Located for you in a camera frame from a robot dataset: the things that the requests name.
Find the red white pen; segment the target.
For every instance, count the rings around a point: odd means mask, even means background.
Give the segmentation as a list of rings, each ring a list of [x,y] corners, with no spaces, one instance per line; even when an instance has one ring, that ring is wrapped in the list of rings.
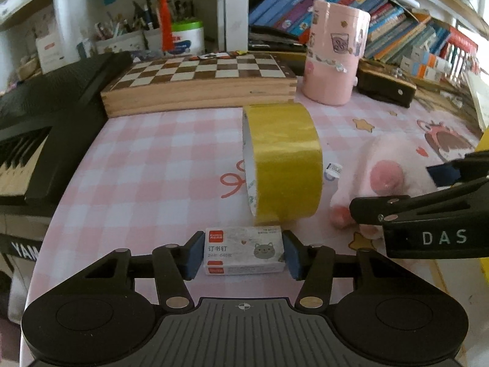
[[[168,0],[159,0],[159,16],[162,28],[162,49],[171,51],[174,48],[171,34],[171,13]]]

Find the white staples box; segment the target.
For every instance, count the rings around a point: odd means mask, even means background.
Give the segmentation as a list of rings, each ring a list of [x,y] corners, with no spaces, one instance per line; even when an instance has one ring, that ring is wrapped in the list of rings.
[[[207,229],[203,266],[210,276],[283,272],[282,230],[279,226]]]

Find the wooden chess board box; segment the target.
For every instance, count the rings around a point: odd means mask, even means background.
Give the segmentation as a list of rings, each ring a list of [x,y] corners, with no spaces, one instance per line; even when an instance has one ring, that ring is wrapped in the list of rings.
[[[101,92],[109,117],[289,102],[298,80],[269,53],[136,60]]]

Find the yellow tape roll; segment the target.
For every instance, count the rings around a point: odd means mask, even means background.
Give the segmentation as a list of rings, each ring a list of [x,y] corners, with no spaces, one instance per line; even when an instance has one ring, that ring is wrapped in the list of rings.
[[[281,224],[316,213],[322,197],[322,148],[299,103],[243,107],[244,174],[256,224]]]

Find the pink plush pig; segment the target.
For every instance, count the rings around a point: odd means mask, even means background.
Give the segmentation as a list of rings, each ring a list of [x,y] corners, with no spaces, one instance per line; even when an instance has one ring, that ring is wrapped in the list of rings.
[[[342,166],[331,198],[329,220],[337,229],[356,224],[349,205],[356,197],[419,196],[437,187],[416,147],[407,138],[384,134],[364,142]]]

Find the pink checkered tablecloth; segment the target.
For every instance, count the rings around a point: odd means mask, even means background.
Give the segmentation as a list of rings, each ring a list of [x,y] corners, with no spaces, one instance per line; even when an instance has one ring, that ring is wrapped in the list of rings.
[[[476,147],[476,124],[414,101],[403,109],[354,93],[332,107],[300,92],[296,101],[309,111],[321,139],[323,161],[346,167],[367,139],[400,133],[431,166],[441,162],[424,138],[421,122],[444,124]],[[27,305],[114,249],[151,254],[167,243],[183,244],[197,230],[249,226],[242,155],[242,109],[198,109],[114,118],[108,121],[79,164],[43,240]],[[384,252],[381,240],[358,229],[335,230],[327,216],[337,178],[326,175],[322,199],[312,217],[290,227],[304,243],[325,244],[338,254],[359,247]],[[456,298],[469,317],[469,333],[459,360],[488,366],[488,284],[477,259],[405,261],[420,277]],[[271,275],[207,276],[200,269],[188,284],[199,297],[290,297],[300,283],[287,272]]]

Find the pink cylindrical canister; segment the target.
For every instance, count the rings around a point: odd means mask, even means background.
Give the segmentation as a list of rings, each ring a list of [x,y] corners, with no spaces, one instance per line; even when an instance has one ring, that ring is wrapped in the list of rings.
[[[303,77],[305,96],[332,106],[350,100],[369,25],[370,14],[365,11],[314,2]]]

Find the black electronic keyboard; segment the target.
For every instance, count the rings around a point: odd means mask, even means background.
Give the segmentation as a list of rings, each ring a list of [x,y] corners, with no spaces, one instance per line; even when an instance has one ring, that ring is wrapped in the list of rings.
[[[108,116],[101,92],[133,63],[105,53],[36,76],[1,97],[1,210],[50,216]]]

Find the red book box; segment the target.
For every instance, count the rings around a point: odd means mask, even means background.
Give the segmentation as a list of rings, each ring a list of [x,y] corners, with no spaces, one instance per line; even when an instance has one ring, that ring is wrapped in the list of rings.
[[[478,44],[470,39],[468,36],[461,33],[457,28],[450,27],[450,35],[447,39],[447,43],[461,50],[465,51],[469,55],[476,55],[478,50]]]

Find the white green lidded jar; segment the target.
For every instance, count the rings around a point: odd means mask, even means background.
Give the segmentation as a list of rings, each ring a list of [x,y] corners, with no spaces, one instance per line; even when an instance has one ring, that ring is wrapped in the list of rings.
[[[180,21],[171,25],[174,56],[200,56],[205,52],[205,33],[202,21]]]

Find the orange white medicine box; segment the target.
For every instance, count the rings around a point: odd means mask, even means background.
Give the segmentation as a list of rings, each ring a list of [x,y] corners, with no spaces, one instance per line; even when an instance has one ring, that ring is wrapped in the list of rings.
[[[452,65],[449,61],[446,61],[439,56],[435,56],[429,50],[421,47],[412,48],[410,59],[422,65],[431,67],[434,70],[440,71],[446,75],[449,75],[452,70]]]
[[[399,65],[400,69],[409,74],[424,80],[439,82],[442,78],[442,73],[433,69],[430,66],[411,60],[403,56]]]

